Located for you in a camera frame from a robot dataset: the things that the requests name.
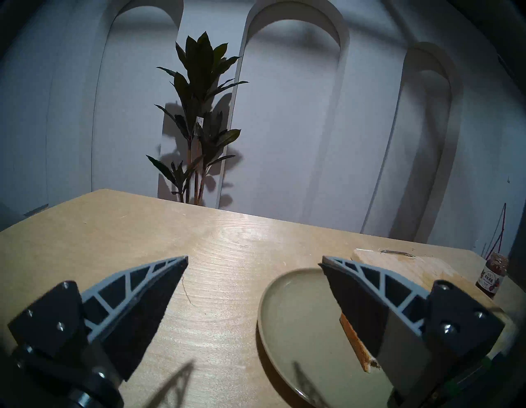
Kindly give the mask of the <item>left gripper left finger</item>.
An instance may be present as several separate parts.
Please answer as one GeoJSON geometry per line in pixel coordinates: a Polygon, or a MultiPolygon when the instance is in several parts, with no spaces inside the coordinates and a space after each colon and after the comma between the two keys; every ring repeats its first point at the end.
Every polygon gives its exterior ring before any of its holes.
{"type": "Polygon", "coordinates": [[[128,381],[141,363],[188,266],[167,258],[110,275],[80,292],[59,282],[7,325],[18,346],[65,366],[87,365],[98,345],[110,368],[128,381]]]}

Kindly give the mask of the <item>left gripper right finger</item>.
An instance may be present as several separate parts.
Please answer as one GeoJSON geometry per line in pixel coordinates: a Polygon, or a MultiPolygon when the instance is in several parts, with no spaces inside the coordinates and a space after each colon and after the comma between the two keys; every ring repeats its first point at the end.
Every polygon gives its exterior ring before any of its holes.
{"type": "Polygon", "coordinates": [[[340,257],[319,264],[357,337],[393,385],[392,399],[443,398],[482,363],[505,323],[451,278],[425,289],[403,275],[340,257]]]}

